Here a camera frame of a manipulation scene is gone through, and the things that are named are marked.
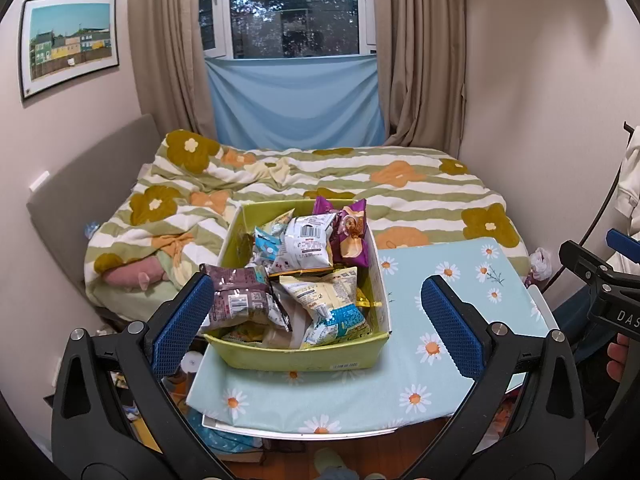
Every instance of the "metal bolt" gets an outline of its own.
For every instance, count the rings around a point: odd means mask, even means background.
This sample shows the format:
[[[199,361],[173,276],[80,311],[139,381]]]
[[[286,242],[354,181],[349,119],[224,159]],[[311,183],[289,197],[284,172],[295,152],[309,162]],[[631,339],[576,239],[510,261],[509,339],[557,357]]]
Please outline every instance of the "metal bolt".
[[[508,331],[507,326],[502,323],[494,323],[491,325],[491,332],[495,335],[506,335]]]
[[[72,333],[70,338],[73,341],[78,341],[79,339],[82,339],[82,336],[84,335],[84,329],[83,328],[76,328]]]
[[[134,321],[133,323],[129,323],[129,326],[127,326],[127,332],[130,334],[139,334],[142,332],[144,327],[145,324],[142,321]]]
[[[553,330],[551,332],[551,337],[553,338],[554,341],[558,341],[559,343],[564,341],[564,334],[559,330]]]

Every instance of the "painting of houses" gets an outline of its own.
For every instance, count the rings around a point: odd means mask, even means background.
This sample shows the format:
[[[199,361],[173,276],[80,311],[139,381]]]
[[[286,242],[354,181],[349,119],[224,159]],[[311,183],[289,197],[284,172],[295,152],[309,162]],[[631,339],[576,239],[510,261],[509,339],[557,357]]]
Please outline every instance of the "painting of houses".
[[[27,0],[20,30],[22,98],[118,65],[115,0]]]

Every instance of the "hand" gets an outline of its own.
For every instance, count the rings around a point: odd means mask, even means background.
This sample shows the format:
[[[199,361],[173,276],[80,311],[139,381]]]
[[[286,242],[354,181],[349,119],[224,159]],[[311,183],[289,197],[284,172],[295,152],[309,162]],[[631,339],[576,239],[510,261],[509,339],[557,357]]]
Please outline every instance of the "hand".
[[[629,338],[618,334],[617,343],[609,343],[607,355],[613,359],[607,363],[607,374],[614,381],[622,380],[622,372],[625,371],[626,356],[629,353]]]

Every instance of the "gray headboard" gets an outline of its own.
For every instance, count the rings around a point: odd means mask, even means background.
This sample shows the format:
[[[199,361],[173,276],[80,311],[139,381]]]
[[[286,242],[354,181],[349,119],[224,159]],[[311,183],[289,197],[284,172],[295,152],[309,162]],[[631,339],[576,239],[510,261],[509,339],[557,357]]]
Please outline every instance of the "gray headboard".
[[[144,115],[92,146],[50,176],[27,209],[40,238],[84,295],[84,226],[106,222],[126,200],[140,167],[154,160],[161,137]]]

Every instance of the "white wall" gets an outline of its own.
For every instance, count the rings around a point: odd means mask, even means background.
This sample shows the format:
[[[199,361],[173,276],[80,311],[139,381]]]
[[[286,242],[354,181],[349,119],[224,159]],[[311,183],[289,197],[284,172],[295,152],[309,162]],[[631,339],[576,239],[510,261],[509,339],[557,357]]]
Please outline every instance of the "white wall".
[[[467,0],[467,30],[460,158],[504,195],[530,251],[557,257],[609,190],[624,121],[640,123],[640,25],[625,0]],[[621,217],[609,208],[587,247],[609,256]],[[550,306],[580,283],[566,271]]]
[[[140,116],[131,67],[127,0],[117,0],[120,67],[84,76],[20,102],[15,0],[0,23],[0,389],[21,423],[48,438],[42,400],[69,333],[100,320],[66,280],[31,226],[28,185]]]

